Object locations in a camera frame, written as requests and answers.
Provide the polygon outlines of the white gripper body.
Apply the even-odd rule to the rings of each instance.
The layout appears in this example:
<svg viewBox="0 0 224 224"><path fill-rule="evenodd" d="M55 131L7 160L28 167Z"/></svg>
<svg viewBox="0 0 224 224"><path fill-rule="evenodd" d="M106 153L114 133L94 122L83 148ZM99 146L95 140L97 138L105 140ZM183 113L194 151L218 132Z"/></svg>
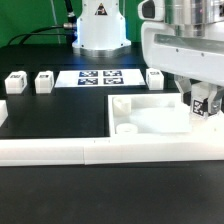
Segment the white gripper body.
<svg viewBox="0 0 224 224"><path fill-rule="evenodd" d="M148 67L224 86L224 22L208 24L203 38L185 38L167 24L146 21L141 43Z"/></svg>

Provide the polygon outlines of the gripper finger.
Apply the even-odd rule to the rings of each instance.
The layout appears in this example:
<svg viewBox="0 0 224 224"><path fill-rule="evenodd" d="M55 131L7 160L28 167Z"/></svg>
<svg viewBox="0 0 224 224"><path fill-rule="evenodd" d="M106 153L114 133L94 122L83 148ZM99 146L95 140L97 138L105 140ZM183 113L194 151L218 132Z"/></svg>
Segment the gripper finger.
<svg viewBox="0 0 224 224"><path fill-rule="evenodd" d="M187 77L175 75L174 76L175 84L181 93L181 100L186 105L191 103L191 82Z"/></svg>
<svg viewBox="0 0 224 224"><path fill-rule="evenodd" d="M208 85L208 114L215 115L221 110L222 97L224 96L224 87L209 84Z"/></svg>

